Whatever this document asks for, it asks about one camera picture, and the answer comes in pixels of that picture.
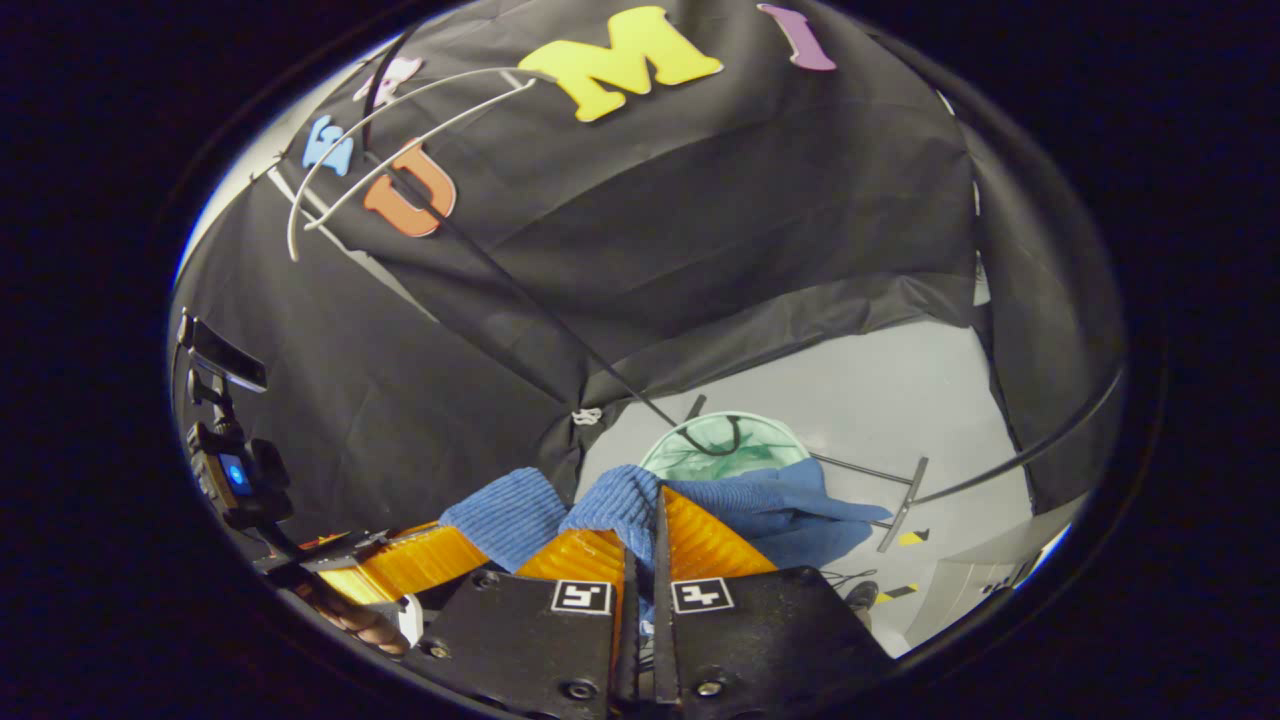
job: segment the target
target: white curved rod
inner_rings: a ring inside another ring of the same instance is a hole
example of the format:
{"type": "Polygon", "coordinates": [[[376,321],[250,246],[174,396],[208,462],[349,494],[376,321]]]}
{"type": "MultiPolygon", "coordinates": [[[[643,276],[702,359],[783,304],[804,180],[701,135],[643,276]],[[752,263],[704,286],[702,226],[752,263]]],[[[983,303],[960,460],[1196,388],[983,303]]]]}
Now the white curved rod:
{"type": "Polygon", "coordinates": [[[480,110],[483,110],[485,108],[489,108],[490,105],[500,102],[502,100],[506,100],[511,95],[515,95],[517,92],[524,92],[525,90],[529,90],[530,87],[534,86],[534,81],[536,81],[536,79],[544,79],[544,81],[548,81],[548,82],[556,82],[556,78],[552,77],[552,76],[549,76],[549,74],[547,74],[547,73],[541,73],[541,72],[538,72],[538,70],[522,70],[520,68],[483,68],[483,69],[479,69],[479,70],[467,70],[465,73],[458,73],[456,76],[449,76],[447,78],[438,79],[438,81],[435,81],[435,82],[433,82],[430,85],[425,85],[422,87],[415,88],[411,92],[406,92],[404,95],[397,97],[396,100],[392,100],[390,102],[383,105],[381,108],[379,108],[378,110],[375,110],[374,113],[371,113],[367,118],[360,120],[358,123],[356,123],[355,126],[352,126],[351,129],[348,129],[347,132],[344,132],[342,135],[342,137],[339,137],[338,140],[335,140],[329,146],[329,149],[325,150],[323,155],[320,155],[320,159],[316,160],[316,164],[312,165],[310,170],[307,170],[306,177],[302,178],[302,184],[298,186],[298,190],[294,193],[293,206],[289,208],[289,224],[285,227],[285,232],[284,232],[285,241],[288,242],[288,246],[289,246],[289,259],[293,260],[294,263],[298,261],[297,237],[296,237],[293,227],[297,224],[298,205],[302,202],[302,193],[303,193],[303,191],[307,190],[307,186],[311,183],[311,178],[315,177],[316,170],[319,170],[324,165],[324,161],[325,161],[326,158],[329,158],[329,154],[333,152],[334,150],[337,150],[338,146],[342,145],[342,142],[344,140],[347,140],[348,137],[355,136],[356,131],[358,131],[360,128],[362,128],[366,124],[369,124],[370,122],[372,122],[372,119],[376,118],[378,115],[385,113],[387,110],[390,110],[396,105],[398,105],[398,104],[408,100],[410,97],[412,97],[412,96],[415,96],[415,95],[417,95],[420,92],[426,92],[428,90],[431,90],[434,87],[439,87],[439,86],[442,86],[444,83],[453,82],[456,79],[462,79],[462,78],[471,77],[471,76],[488,74],[488,73],[511,73],[511,72],[525,73],[525,74],[530,74],[530,76],[534,76],[534,77],[530,78],[530,81],[526,82],[525,85],[521,85],[521,86],[518,86],[518,87],[516,87],[513,90],[508,90],[507,92],[503,92],[502,95],[498,95],[497,97],[490,97],[489,100],[485,100],[484,102],[481,102],[481,104],[479,104],[479,105],[476,105],[474,108],[470,108],[467,110],[463,110],[462,113],[458,113],[457,115],[454,115],[454,117],[449,118],[448,120],[445,120],[445,122],[440,123],[439,126],[436,126],[430,132],[422,135],[421,137],[416,138],[415,141],[411,141],[411,142],[406,143],[404,147],[402,147],[398,152],[396,152],[394,155],[392,155],[390,158],[388,158],[380,165],[378,165],[378,168],[375,168],[372,172],[370,172],[364,178],[361,178],[360,182],[357,182],[356,184],[353,184],[351,187],[351,190],[348,190],[342,197],[339,197],[338,201],[334,202],[334,205],[332,208],[329,208],[328,211],[325,211],[323,215],[320,215],[320,218],[317,218],[317,219],[307,223],[306,225],[303,225],[303,229],[308,229],[310,231],[310,229],[316,228],[317,225],[324,224],[325,220],[328,220],[333,215],[334,210],[337,210],[338,208],[340,208],[342,204],[347,201],[347,199],[349,199],[356,191],[358,191],[361,187],[364,187],[374,176],[376,176],[381,170],[387,169],[387,165],[390,165],[392,161],[394,161],[397,158],[399,158],[401,155],[403,155],[404,152],[407,152],[408,150],[411,150],[413,146],[420,145],[425,140],[430,138],[436,132],[439,132],[439,131],[442,131],[442,129],[452,126],[453,123],[463,120],[463,119],[471,117],[472,114],[475,114],[475,113],[477,113],[477,111],[480,111],[480,110]]]}

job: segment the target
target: purple letter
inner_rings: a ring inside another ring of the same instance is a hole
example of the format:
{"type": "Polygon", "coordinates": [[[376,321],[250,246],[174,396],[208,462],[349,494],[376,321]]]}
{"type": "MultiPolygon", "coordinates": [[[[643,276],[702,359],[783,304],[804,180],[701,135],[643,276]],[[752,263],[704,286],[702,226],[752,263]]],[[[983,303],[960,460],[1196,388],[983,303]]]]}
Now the purple letter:
{"type": "Polygon", "coordinates": [[[806,70],[833,70],[836,69],[836,63],[822,51],[822,46],[818,45],[818,38],[813,36],[813,31],[809,29],[809,18],[804,17],[803,13],[795,10],[787,10],[786,8],[777,8],[765,3],[756,5],[762,13],[768,13],[773,15],[773,19],[778,20],[778,27],[782,28],[782,35],[787,37],[787,42],[791,44],[791,63],[799,65],[806,70]]]}

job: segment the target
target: shoe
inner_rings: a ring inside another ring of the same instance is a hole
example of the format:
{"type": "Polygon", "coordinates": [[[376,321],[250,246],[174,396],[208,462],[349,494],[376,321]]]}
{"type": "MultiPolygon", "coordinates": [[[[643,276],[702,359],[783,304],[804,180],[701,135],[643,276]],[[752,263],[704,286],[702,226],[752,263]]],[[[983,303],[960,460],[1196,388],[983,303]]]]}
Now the shoe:
{"type": "Polygon", "coordinates": [[[876,605],[877,597],[879,597],[879,585],[872,580],[863,580],[845,596],[845,605],[854,610],[870,610],[876,605]]]}

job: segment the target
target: yellow letter m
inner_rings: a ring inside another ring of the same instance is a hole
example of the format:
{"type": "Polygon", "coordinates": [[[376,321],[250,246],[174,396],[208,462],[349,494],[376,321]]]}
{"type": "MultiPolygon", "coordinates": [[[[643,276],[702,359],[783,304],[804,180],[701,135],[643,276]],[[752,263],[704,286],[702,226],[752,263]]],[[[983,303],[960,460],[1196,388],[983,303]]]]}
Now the yellow letter m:
{"type": "Polygon", "coordinates": [[[680,85],[718,73],[724,65],[703,55],[667,22],[667,12],[648,5],[623,10],[609,18],[611,47],[556,40],[534,50],[520,61],[525,70],[554,76],[557,85],[577,102],[575,117],[584,123],[599,119],[626,102],[621,92],[611,92],[596,81],[645,95],[649,92],[649,65],[662,85],[680,85]]]}

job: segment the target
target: screw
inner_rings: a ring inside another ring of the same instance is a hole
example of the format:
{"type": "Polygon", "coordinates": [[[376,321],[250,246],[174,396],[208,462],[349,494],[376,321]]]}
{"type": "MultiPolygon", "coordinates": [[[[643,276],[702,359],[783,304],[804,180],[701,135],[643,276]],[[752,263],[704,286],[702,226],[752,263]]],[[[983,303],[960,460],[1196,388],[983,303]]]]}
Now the screw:
{"type": "Polygon", "coordinates": [[[590,683],[575,680],[564,685],[564,694],[573,700],[591,700],[595,697],[595,688],[590,683]]]}

